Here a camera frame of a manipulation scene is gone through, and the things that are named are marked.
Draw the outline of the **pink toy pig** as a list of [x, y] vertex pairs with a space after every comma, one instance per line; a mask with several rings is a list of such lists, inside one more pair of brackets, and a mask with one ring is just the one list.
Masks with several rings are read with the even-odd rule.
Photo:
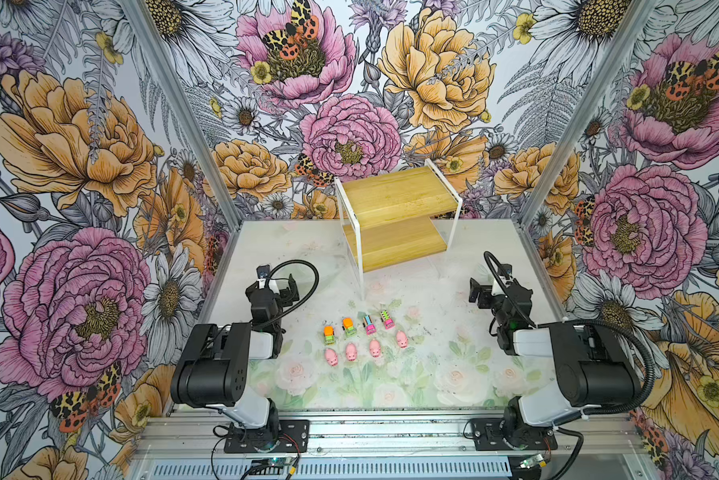
[[331, 348], [327, 348], [325, 350], [325, 360], [328, 362], [329, 366], [335, 367], [339, 364], [339, 356], [335, 350]]
[[345, 349], [346, 358], [349, 362], [354, 362], [358, 359], [358, 348], [353, 343], [349, 343]]
[[405, 332], [399, 330], [395, 334], [395, 341], [397, 341], [397, 346], [401, 349], [407, 348], [409, 346], [409, 339], [407, 339], [407, 335], [405, 335]]
[[371, 353], [371, 357], [373, 358], [380, 358], [381, 357], [381, 343], [377, 340], [371, 340], [369, 342], [369, 353]]

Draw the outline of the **pink toy truck blue top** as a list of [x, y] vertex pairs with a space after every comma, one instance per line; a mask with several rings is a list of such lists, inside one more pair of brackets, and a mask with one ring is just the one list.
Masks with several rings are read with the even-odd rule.
[[377, 327], [375, 327], [375, 323], [373, 323], [369, 315], [363, 316], [363, 328], [365, 328], [365, 334], [367, 335], [373, 335], [377, 332]]

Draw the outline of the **pink toy truck green top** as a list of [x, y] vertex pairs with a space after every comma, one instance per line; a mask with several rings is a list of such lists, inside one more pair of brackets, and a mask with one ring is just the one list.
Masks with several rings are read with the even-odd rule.
[[389, 315], [389, 312], [387, 310], [381, 310], [381, 321], [383, 321], [383, 326], [385, 326], [385, 329], [390, 330], [395, 327], [395, 321], [391, 319], [391, 315]]

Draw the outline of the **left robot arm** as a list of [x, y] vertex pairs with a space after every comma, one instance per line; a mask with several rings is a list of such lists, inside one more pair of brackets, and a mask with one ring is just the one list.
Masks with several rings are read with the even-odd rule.
[[253, 360], [279, 357], [285, 335], [282, 318], [301, 300], [292, 276], [277, 278], [280, 269], [257, 268], [256, 282], [246, 289], [251, 320], [193, 328], [171, 382], [175, 404], [215, 410], [247, 430], [274, 428], [277, 407], [248, 385], [248, 370]]

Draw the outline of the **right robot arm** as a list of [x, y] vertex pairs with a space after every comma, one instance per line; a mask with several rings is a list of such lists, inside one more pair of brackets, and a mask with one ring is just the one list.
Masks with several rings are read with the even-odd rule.
[[629, 330], [603, 320], [539, 324], [529, 317], [533, 292], [511, 267], [485, 256], [493, 281], [469, 282], [469, 302], [491, 312], [489, 334], [503, 353], [553, 361], [555, 378], [532, 394], [511, 398], [499, 419], [471, 420], [477, 449], [555, 448], [555, 432], [592, 415], [640, 406], [655, 386], [657, 366]]

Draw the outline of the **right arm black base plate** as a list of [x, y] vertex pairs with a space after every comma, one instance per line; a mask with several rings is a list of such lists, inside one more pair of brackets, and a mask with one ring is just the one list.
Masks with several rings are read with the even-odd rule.
[[477, 451], [553, 451], [559, 447], [551, 428], [523, 422], [509, 426], [499, 418], [473, 418], [467, 422], [465, 434]]

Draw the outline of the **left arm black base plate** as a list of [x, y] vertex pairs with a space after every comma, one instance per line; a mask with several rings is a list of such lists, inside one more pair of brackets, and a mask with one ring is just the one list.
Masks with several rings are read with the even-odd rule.
[[225, 437], [225, 454], [304, 453], [308, 450], [311, 422], [281, 420], [258, 429], [234, 427]]

